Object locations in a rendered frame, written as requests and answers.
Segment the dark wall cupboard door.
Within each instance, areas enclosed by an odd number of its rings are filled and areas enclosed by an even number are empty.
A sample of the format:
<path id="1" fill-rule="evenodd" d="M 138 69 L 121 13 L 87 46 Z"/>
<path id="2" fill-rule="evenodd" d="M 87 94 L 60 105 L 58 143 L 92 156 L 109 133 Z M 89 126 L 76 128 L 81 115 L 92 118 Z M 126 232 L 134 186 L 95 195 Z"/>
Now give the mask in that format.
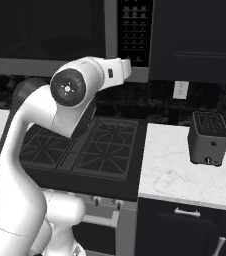
<path id="1" fill-rule="evenodd" d="M 226 0 L 155 0 L 150 78 L 226 84 Z"/>

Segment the black gas hob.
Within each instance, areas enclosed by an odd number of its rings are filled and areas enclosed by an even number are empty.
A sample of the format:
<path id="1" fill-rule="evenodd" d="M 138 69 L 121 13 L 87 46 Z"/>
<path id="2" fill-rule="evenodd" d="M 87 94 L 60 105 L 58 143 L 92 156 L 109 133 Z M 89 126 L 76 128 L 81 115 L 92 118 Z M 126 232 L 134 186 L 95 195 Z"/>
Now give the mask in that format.
<path id="1" fill-rule="evenodd" d="M 136 201 L 146 132 L 143 120 L 102 116 L 76 139 L 34 125 L 20 162 L 42 188 Z"/>

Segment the dark base cupboard door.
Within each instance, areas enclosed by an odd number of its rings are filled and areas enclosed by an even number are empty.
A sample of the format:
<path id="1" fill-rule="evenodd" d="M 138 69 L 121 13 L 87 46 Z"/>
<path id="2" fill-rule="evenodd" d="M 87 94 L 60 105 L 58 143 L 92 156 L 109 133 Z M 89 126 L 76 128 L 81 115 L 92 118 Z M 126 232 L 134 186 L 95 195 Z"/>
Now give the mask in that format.
<path id="1" fill-rule="evenodd" d="M 139 217 L 135 256 L 214 256 L 219 237 L 215 225 Z"/>

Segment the dark drawer front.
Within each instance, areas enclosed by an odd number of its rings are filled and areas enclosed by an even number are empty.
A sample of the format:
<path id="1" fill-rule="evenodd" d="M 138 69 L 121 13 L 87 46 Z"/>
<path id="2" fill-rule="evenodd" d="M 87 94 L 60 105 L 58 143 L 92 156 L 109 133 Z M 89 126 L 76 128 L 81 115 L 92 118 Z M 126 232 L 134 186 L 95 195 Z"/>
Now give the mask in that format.
<path id="1" fill-rule="evenodd" d="M 176 208 L 181 210 L 201 213 L 199 218 L 175 214 Z M 140 198 L 138 200 L 138 214 L 147 217 L 167 217 L 173 219 L 189 220 L 197 223 L 205 223 L 215 225 L 219 222 L 221 211 L 218 209 L 182 204 L 177 202 L 167 202 L 162 200 L 153 200 L 148 198 Z"/>

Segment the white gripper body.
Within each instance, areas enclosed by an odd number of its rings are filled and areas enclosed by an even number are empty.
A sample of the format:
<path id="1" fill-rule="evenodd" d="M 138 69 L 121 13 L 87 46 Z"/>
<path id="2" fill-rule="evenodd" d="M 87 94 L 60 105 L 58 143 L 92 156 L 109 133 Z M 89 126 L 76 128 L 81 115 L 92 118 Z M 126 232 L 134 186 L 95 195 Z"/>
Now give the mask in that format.
<path id="1" fill-rule="evenodd" d="M 130 77 L 132 73 L 131 61 L 129 59 L 122 59 L 122 81 L 125 81 L 127 78 Z"/>

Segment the white wall socket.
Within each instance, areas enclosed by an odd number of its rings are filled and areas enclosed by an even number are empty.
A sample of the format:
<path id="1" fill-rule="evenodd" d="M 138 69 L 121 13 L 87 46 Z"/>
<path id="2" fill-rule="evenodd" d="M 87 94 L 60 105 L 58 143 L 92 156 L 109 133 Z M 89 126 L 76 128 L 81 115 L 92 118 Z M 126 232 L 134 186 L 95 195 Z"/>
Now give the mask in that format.
<path id="1" fill-rule="evenodd" d="M 187 98 L 188 88 L 188 81 L 176 81 L 174 83 L 173 98 L 185 100 Z"/>

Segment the dark grey toaster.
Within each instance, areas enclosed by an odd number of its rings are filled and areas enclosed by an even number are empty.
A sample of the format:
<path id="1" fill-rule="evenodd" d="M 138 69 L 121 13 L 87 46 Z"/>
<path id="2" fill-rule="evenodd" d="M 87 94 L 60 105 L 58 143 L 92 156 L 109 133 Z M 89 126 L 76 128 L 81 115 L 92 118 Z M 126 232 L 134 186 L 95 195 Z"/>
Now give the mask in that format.
<path id="1" fill-rule="evenodd" d="M 220 167 L 226 153 L 226 124 L 222 115 L 193 112 L 187 141 L 193 164 Z"/>

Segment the grey microwave oven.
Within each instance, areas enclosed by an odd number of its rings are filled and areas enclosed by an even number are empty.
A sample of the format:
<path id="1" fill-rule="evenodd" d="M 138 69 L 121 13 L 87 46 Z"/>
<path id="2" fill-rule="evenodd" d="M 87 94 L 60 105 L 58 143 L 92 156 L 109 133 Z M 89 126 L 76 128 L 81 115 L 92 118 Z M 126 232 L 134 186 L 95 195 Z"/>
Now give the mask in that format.
<path id="1" fill-rule="evenodd" d="M 129 59 L 130 82 L 145 83 L 149 78 L 153 0 L 118 0 L 117 57 Z"/>

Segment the black microwave door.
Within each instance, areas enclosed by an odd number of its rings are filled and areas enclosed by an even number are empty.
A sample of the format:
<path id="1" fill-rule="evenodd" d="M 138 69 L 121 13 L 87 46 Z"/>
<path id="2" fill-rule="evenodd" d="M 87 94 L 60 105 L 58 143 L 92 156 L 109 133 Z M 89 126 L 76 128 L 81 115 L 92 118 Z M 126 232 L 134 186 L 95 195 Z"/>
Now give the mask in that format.
<path id="1" fill-rule="evenodd" d="M 118 0 L 0 0 L 0 74 L 50 77 L 66 62 L 117 56 Z"/>

